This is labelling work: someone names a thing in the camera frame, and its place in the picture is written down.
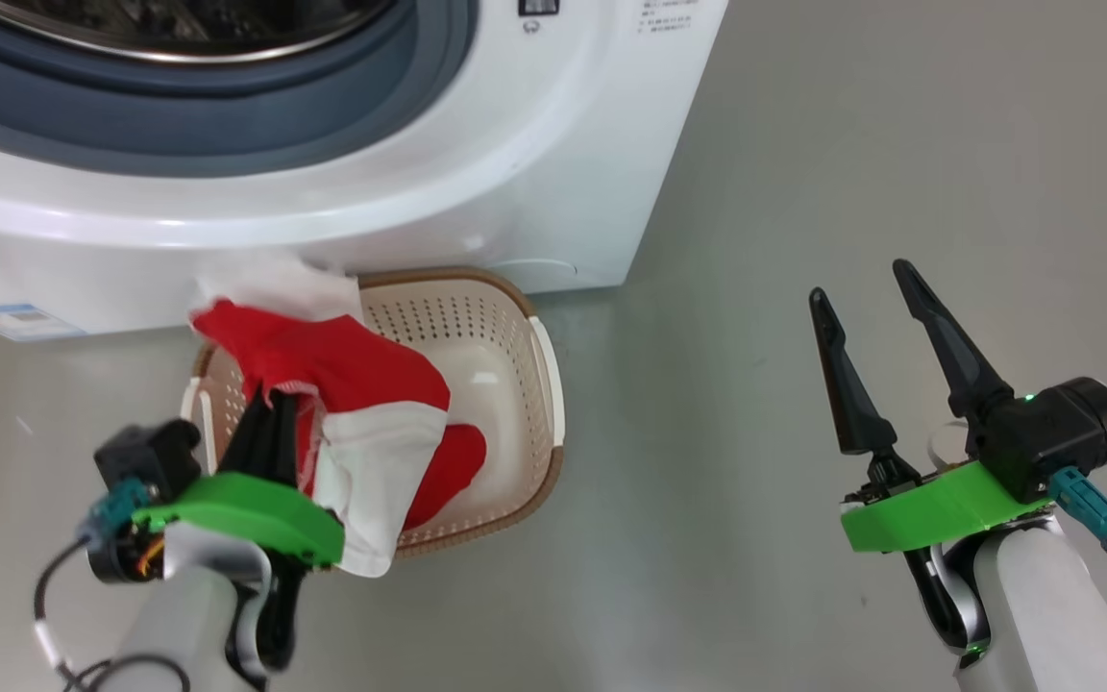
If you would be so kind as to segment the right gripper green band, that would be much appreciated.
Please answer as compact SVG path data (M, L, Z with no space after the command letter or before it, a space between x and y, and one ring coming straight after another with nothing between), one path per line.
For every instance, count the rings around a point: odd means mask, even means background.
M909 259L896 259L893 273L909 314L925 329L948 386L948 406L958 419L985 419L1014 397L966 330L937 297ZM996 529L1003 523L1048 507L1042 495L1016 500L979 461L922 476L892 450L891 421L873 397L847 352L847 333L820 287L809 295L824 386L836 442L845 456L873 453L869 481L842 502L840 523L853 552L911 552Z

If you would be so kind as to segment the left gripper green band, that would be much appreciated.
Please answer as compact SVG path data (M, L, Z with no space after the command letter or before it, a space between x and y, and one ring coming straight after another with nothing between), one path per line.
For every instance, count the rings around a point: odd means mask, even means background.
M218 476L199 478L175 500L136 509L132 521L149 531L163 531L170 523L189 523L294 557L307 568L332 568L341 562L341 521L291 487L298 485L299 400L271 390L271 404L263 394L256 394L245 407L219 461ZM269 464L275 482L258 478L267 477Z

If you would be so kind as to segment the red and white garment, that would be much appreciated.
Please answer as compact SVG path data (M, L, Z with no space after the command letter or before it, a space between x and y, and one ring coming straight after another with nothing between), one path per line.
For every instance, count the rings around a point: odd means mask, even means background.
M190 324L232 357L244 393L296 399L296 487L342 521L339 568L382 577L400 535L469 487L486 436L451 421L430 359L366 327L355 277L245 254L207 264L196 285Z

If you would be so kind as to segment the cream basket with brown rim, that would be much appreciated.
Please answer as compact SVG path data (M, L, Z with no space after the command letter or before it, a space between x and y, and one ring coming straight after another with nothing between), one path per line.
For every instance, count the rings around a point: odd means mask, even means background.
M531 303L479 270L394 273L356 285L366 327L430 359L451 389L451 421L479 428L488 444L469 487L425 525L403 531L395 559L523 521L554 490L565 452L554 347ZM216 469L252 395L244 393L232 357L204 340L184 413L201 428L204 456Z

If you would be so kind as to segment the grey rubber door gasket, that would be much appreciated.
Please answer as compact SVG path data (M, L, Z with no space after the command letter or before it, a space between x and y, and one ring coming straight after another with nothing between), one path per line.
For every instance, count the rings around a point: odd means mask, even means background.
M236 177L346 157L464 65L480 0L399 0L355 35L247 64L151 64L0 27L0 152L70 169Z

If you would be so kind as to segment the white front-load washing machine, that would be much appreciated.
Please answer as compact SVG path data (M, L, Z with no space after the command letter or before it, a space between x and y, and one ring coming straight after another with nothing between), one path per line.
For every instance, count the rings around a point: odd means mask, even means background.
M0 152L0 304L86 334L180 326L207 264L325 270L554 259L622 285L730 0L480 0L416 121L346 157L236 177L70 169Z

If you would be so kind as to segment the stainless steel washer drum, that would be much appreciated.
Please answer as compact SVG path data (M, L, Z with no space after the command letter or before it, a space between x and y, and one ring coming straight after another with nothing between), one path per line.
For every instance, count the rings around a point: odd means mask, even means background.
M151 64L247 64L355 35L399 0L0 0L0 27Z

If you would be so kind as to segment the blue energy label sticker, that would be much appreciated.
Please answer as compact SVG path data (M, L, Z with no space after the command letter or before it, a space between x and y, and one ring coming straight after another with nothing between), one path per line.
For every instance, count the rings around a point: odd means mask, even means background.
M83 329L34 304L0 304L0 335L13 342L64 340L85 334Z

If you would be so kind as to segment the round white filter cover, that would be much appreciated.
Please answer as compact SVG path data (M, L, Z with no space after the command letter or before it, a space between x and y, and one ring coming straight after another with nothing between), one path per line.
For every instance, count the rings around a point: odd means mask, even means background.
M565 292L579 285L575 264L558 259L507 259L492 264L488 271L500 276L527 295Z

